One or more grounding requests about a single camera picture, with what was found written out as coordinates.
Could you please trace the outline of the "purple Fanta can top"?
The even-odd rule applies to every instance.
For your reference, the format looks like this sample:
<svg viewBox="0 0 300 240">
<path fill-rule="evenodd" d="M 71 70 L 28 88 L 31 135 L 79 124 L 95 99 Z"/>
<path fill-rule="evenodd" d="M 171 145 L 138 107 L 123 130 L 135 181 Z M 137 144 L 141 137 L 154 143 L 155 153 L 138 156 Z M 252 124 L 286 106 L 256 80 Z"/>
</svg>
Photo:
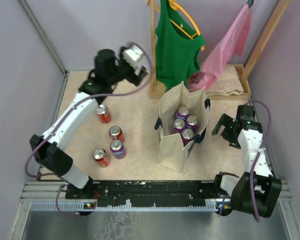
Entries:
<svg viewBox="0 0 300 240">
<path fill-rule="evenodd" d="M 198 117 L 195 115 L 189 115 L 185 121 L 187 129 L 191 129 L 194 133 L 197 132 L 199 127 Z"/>
</svg>

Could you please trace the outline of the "red Coke can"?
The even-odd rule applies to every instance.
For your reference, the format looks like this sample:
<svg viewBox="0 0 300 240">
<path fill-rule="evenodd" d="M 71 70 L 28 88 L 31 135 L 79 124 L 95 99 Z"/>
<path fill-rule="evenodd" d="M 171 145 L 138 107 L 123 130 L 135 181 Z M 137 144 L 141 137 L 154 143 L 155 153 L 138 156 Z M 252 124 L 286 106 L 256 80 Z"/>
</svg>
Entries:
<svg viewBox="0 0 300 240">
<path fill-rule="evenodd" d="M 109 123 L 112 119 L 109 109 L 106 105 L 100 104 L 96 109 L 96 114 L 102 123 Z"/>
<path fill-rule="evenodd" d="M 123 134 L 123 131 L 117 125 L 114 125 L 114 126 L 110 127 L 110 129 L 108 131 L 108 134 L 109 134 L 109 137 L 110 137 L 110 139 L 112 141 L 114 141 L 114 140 L 120 140 L 123 143 L 125 142 L 125 136 Z"/>
<path fill-rule="evenodd" d="M 107 167 L 111 158 L 103 148 L 97 148 L 92 153 L 92 159 L 101 167 Z"/>
</svg>

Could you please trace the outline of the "beige canvas tote bag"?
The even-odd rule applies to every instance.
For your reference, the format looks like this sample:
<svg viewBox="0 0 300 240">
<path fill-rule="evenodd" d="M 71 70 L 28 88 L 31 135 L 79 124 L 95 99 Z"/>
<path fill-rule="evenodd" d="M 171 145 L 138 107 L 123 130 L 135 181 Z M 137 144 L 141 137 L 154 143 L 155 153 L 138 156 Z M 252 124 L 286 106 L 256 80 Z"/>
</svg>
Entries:
<svg viewBox="0 0 300 240">
<path fill-rule="evenodd" d="M 203 89 L 189 92 L 184 83 L 168 90 L 159 101 L 154 126 L 159 130 L 158 163 L 184 173 L 189 156 L 206 134 L 211 102 Z"/>
</svg>

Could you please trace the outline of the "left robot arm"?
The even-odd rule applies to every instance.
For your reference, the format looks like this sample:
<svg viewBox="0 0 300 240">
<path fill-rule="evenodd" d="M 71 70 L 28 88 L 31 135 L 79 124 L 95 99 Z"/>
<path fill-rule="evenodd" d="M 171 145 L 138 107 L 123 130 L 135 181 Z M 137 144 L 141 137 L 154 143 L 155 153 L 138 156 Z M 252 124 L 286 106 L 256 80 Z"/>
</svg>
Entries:
<svg viewBox="0 0 300 240">
<path fill-rule="evenodd" d="M 32 153 L 30 158 L 50 170 L 65 182 L 76 187 L 76 192 L 87 199 L 93 195 L 93 180 L 81 171 L 73 159 L 65 153 L 68 144 L 85 119 L 95 112 L 107 97 L 120 97 L 114 93 L 117 84 L 123 80 L 136 86 L 136 89 L 122 96 L 135 94 L 150 82 L 153 71 L 140 64 L 142 57 L 151 58 L 137 43 L 130 42 L 122 46 L 119 55 L 111 49 L 102 49 L 94 58 L 94 69 L 79 87 L 74 99 L 61 117 L 42 135 L 33 135 L 30 139 Z"/>
</svg>

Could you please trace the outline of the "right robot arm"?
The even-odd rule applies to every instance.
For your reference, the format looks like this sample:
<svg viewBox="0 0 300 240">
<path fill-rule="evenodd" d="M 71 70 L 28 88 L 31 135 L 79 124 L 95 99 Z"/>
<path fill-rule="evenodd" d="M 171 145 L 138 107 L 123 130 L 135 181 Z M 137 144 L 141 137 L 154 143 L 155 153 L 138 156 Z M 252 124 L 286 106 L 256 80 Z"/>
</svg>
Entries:
<svg viewBox="0 0 300 240">
<path fill-rule="evenodd" d="M 244 104 L 237 107 L 235 117 L 222 114 L 212 130 L 220 133 L 229 146 L 240 149 L 243 156 L 244 172 L 241 177 L 221 171 L 215 176 L 213 192 L 219 198 L 230 198 L 230 208 L 251 214 L 257 222 L 269 218 L 282 190 L 282 181 L 274 177 L 266 159 L 266 138 L 261 123 L 255 120 L 253 106 Z"/>
</svg>

